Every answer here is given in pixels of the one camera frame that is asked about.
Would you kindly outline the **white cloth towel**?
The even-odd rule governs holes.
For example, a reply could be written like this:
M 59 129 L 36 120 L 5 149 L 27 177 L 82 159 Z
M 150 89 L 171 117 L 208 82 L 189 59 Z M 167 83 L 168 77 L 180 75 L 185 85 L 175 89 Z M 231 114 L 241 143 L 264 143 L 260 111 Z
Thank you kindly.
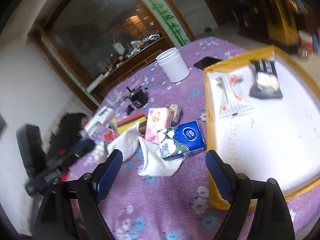
M 139 132 L 138 128 L 139 123 L 135 123 L 123 134 L 121 134 L 119 137 L 114 139 L 114 141 L 108 144 L 108 155 L 110 155 L 113 150 L 120 150 L 123 155 L 123 162 L 129 160 L 140 146 L 138 138 L 141 136 L 141 133 Z

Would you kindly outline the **long white plastic packet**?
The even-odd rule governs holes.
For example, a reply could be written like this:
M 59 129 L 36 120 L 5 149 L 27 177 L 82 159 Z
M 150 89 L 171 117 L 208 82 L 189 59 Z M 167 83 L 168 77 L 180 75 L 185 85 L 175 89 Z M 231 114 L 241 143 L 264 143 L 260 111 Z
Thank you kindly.
M 240 83 L 241 75 L 223 75 L 216 78 L 218 85 L 223 90 L 220 104 L 220 118 L 240 116 L 254 109 L 248 96 L 242 92 Z

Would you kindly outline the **small gold blue packet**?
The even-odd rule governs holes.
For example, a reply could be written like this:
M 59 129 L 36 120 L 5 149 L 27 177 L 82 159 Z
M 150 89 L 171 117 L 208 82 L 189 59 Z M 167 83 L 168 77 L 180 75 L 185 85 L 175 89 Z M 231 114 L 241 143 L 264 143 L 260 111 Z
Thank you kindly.
M 172 110 L 172 126 L 177 125 L 180 120 L 181 108 L 178 104 L 172 104 L 169 106 L 169 109 Z

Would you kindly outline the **white notebook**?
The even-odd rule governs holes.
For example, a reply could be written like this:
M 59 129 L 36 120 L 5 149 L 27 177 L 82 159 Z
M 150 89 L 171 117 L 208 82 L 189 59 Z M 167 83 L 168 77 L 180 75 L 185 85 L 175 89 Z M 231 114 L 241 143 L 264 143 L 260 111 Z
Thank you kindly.
M 93 137 L 103 126 L 106 120 L 114 113 L 114 109 L 103 106 L 95 115 L 85 124 L 84 130 L 89 137 Z

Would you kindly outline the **colourful sponge pack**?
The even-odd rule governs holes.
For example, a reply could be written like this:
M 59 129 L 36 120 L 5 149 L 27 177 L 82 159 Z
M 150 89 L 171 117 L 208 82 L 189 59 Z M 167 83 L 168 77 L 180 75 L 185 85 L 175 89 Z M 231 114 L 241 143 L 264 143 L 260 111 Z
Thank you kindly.
M 145 134 L 147 119 L 146 119 L 144 113 L 137 113 L 132 116 L 128 116 L 128 117 L 124 118 L 123 120 L 116 122 L 115 124 L 114 123 L 109 124 L 109 126 L 112 127 L 112 125 L 113 125 L 114 129 L 118 132 L 119 135 L 121 135 L 127 129 L 129 129 L 130 127 L 135 125 L 136 123 L 139 124 L 138 131 L 141 134 Z

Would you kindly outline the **yellow cardboard box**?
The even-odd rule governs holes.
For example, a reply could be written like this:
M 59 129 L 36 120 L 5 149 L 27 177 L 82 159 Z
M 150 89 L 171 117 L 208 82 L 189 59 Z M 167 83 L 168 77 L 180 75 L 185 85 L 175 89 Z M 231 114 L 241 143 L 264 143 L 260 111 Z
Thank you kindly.
M 282 99 L 249 96 L 255 82 L 250 61 L 274 61 Z M 241 75 L 254 109 L 220 118 L 223 90 L 216 78 Z M 250 179 L 274 178 L 291 200 L 319 185 L 319 85 L 290 55 L 275 46 L 255 49 L 204 70 L 207 149 Z

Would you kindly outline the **red white bucket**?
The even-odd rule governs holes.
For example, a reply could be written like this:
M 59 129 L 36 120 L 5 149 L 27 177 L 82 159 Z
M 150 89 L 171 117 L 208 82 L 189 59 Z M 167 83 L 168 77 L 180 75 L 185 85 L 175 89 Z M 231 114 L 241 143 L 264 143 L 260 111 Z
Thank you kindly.
M 299 30 L 298 34 L 299 34 L 299 38 L 300 38 L 302 46 L 307 50 L 307 52 L 309 54 L 312 54 L 312 52 L 313 52 L 312 36 L 303 30 Z

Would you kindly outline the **clear plastic cup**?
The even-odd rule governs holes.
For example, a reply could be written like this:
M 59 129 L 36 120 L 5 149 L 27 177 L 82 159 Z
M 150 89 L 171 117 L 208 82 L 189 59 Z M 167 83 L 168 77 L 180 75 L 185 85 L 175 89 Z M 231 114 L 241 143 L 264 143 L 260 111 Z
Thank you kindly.
M 109 91 L 108 94 L 106 95 L 105 99 L 114 108 L 120 108 L 125 103 L 125 101 L 122 98 L 121 94 L 117 90 Z

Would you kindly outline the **blue Vinda tissue pack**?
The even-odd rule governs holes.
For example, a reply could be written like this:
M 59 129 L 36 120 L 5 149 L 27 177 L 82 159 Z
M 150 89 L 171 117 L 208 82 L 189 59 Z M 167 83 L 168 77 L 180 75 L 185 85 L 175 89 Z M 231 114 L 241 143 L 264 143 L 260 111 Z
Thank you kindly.
M 197 121 L 191 121 L 157 131 L 159 150 L 164 160 L 184 158 L 201 153 L 205 140 Z

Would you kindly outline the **pink rose tissue pack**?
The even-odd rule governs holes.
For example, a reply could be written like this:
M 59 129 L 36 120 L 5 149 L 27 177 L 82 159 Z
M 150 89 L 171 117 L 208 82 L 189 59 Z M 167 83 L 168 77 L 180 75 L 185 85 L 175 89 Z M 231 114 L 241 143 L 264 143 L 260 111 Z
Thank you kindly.
M 168 107 L 150 108 L 146 123 L 145 140 L 158 145 L 157 132 L 168 128 L 172 122 L 172 110 Z

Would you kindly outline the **purple floral tablecloth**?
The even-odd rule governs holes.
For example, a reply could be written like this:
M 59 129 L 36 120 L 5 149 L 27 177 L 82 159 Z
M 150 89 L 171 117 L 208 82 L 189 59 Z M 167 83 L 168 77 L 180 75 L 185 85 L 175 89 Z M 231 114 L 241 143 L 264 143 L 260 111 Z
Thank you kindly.
M 233 196 L 206 167 L 215 150 L 248 181 L 277 181 L 290 224 L 280 234 L 292 239 L 319 216 L 318 83 L 274 46 L 246 52 L 210 37 L 180 54 L 184 80 L 170 83 L 157 61 L 119 85 L 148 94 L 145 136 L 134 124 L 108 145 L 123 154 L 119 173 L 76 218 L 113 239 L 216 239 Z

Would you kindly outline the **black snack packet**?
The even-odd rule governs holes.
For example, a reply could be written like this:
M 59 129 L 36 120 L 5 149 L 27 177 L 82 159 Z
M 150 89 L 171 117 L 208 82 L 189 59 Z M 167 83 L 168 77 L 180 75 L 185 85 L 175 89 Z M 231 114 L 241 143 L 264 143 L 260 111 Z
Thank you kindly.
M 278 74 L 275 62 L 265 59 L 250 61 L 255 70 L 255 82 L 249 91 L 249 96 L 266 100 L 282 99 L 283 94 L 280 89 Z

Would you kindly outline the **black bag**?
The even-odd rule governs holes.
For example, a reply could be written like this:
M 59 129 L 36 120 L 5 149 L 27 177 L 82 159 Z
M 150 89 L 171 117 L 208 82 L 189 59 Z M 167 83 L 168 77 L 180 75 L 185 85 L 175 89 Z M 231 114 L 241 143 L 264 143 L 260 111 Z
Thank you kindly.
M 57 131 L 51 136 L 46 161 L 64 155 L 80 139 L 80 132 L 88 122 L 84 113 L 66 113 L 60 120 Z

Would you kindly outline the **black round device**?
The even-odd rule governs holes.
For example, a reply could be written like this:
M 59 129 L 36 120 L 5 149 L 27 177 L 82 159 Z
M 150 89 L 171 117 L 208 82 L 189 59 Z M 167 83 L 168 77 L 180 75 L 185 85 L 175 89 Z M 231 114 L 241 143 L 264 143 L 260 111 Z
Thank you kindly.
M 126 88 L 129 91 L 129 96 L 127 98 L 130 102 L 126 109 L 126 113 L 127 115 L 130 115 L 134 111 L 134 108 L 140 109 L 146 106 L 149 98 L 147 94 L 142 91 L 141 87 L 135 88 L 133 90 L 131 90 L 129 87 Z

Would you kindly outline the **wooden glass cabinet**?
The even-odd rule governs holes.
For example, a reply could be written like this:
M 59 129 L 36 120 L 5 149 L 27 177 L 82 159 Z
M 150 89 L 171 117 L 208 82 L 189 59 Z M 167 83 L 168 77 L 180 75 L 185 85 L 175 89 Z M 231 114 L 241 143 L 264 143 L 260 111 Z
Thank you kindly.
M 172 0 L 49 0 L 31 38 L 91 110 L 164 50 L 194 40 Z

